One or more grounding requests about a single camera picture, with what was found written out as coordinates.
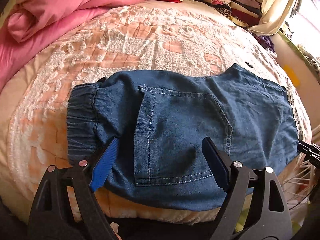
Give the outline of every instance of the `blue clamp pad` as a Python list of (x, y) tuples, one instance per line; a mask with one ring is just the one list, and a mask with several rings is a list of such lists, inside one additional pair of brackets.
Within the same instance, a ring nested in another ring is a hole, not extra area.
[(119, 149), (119, 139), (114, 138), (92, 170), (90, 188), (95, 192), (107, 180), (112, 165), (115, 163)]

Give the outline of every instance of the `bed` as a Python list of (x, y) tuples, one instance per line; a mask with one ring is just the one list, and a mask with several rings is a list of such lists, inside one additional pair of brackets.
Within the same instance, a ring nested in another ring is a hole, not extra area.
[[(0, 94), (3, 203), (27, 222), (46, 168), (52, 164), (69, 167), (66, 114), (68, 97), (75, 85), (96, 82), (122, 70), (170, 70), (195, 77), (217, 75), (233, 63), (286, 87), (299, 139), (310, 142), (308, 115), (285, 72), (252, 35), (204, 3), (146, 0), (110, 9), (69, 31), (37, 53)], [(283, 182), (302, 159), (300, 154), (289, 163), (279, 180)], [(213, 220), (218, 212), (147, 207), (105, 188), (96, 197), (109, 217), (197, 223)], [(72, 190), (69, 198), (79, 220)]]

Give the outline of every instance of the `window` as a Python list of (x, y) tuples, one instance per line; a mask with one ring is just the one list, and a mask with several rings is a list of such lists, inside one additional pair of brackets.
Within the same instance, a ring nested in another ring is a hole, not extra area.
[(287, 19), (292, 42), (301, 44), (314, 57), (320, 55), (320, 12), (312, 0), (296, 0), (290, 18)]

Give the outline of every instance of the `purple clothing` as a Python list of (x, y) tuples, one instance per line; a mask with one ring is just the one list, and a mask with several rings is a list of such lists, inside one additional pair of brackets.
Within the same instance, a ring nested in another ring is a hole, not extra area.
[(251, 6), (253, 8), (260, 9), (260, 4), (256, 0), (233, 0)]
[(270, 36), (257, 36), (256, 34), (252, 33), (252, 36), (258, 41), (258, 43), (266, 48), (269, 48), (270, 51), (275, 52), (275, 45), (272, 42)]

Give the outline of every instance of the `blue denim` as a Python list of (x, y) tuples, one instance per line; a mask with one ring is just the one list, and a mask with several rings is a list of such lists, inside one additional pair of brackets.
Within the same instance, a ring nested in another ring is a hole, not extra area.
[(221, 206), (201, 152), (209, 136), (232, 160), (279, 174), (297, 155), (287, 90), (233, 64), (218, 76), (118, 72), (77, 85), (67, 114), (71, 164), (119, 138), (105, 187), (136, 203), (204, 211)]

